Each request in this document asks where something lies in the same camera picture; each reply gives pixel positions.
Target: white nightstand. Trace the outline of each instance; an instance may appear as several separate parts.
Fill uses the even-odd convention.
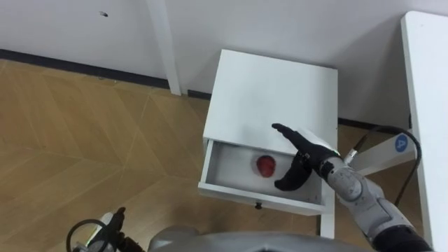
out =
[[[337,147],[337,70],[222,50],[204,129],[203,195],[302,215],[321,215],[321,236],[334,237],[334,192],[314,172],[298,190],[282,192],[296,149],[275,129],[282,123]],[[271,178],[255,160],[271,155]]]

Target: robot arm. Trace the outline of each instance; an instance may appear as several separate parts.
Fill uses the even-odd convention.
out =
[[[330,157],[316,171],[335,190],[366,239],[378,251],[432,251],[398,208],[384,198],[383,190]]]
[[[293,175],[299,173],[297,170],[311,168],[336,192],[374,249],[381,252],[432,251],[400,210],[384,198],[383,190],[350,168],[339,153],[311,143],[284,125],[273,124],[272,127],[297,148],[295,158],[302,158],[301,166],[291,166],[280,181],[288,181],[298,188],[304,180]]]

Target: label sticker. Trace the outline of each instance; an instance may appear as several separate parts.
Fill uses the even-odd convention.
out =
[[[397,152],[403,152],[406,150],[406,147],[407,147],[407,136],[401,134],[395,140],[395,150]]]

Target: white table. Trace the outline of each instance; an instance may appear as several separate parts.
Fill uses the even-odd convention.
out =
[[[334,237],[334,192],[316,174],[294,192],[274,187],[297,150],[272,123],[337,147],[337,70],[223,50],[204,129],[203,195],[304,215],[321,215],[321,235]],[[255,160],[276,159],[272,178]]]
[[[425,238],[448,251],[448,17],[409,12],[401,21]]]

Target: black baseboard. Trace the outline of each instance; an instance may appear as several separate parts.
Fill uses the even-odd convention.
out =
[[[193,90],[188,91],[188,96],[198,98],[198,99],[206,99],[206,100],[210,100],[210,98],[211,98],[211,94],[209,94],[209,93],[193,91]],[[338,118],[337,124],[350,126],[350,127],[357,127],[357,128],[361,128],[361,129],[365,129],[365,130],[371,130],[372,128],[378,126],[373,123],[359,122],[356,120],[350,120],[350,119],[345,119],[345,118]],[[387,133],[387,134],[395,134],[387,129],[379,130],[379,132]]]
[[[136,73],[127,73],[124,71],[105,69],[98,66],[90,66],[86,64],[68,62],[60,59],[52,59],[37,55],[30,55],[23,52],[13,52],[10,50],[0,49],[0,59],[13,60],[22,63],[35,64],[42,67],[50,67],[64,71],[72,71],[80,74],[98,76],[117,81],[127,81],[141,85],[147,85],[157,88],[169,89],[168,80],[145,76]]]

